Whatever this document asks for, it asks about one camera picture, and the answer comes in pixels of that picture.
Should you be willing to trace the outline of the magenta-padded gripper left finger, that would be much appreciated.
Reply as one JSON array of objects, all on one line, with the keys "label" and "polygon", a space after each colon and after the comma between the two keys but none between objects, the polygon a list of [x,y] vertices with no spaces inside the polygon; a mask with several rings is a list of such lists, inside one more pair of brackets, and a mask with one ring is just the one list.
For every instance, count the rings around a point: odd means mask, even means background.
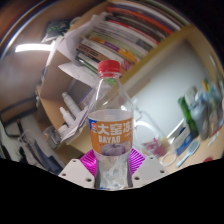
[{"label": "magenta-padded gripper left finger", "polygon": [[93,189],[97,176],[97,159],[90,150],[80,159],[73,158],[59,174],[59,177],[84,188]]}]

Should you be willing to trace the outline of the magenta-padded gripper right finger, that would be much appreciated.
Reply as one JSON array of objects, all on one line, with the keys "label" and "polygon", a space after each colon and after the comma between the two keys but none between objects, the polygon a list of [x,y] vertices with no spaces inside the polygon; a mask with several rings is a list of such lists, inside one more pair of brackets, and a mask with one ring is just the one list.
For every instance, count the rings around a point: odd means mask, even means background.
[{"label": "magenta-padded gripper right finger", "polygon": [[140,188],[168,175],[155,156],[146,156],[133,148],[128,161],[131,186]]}]

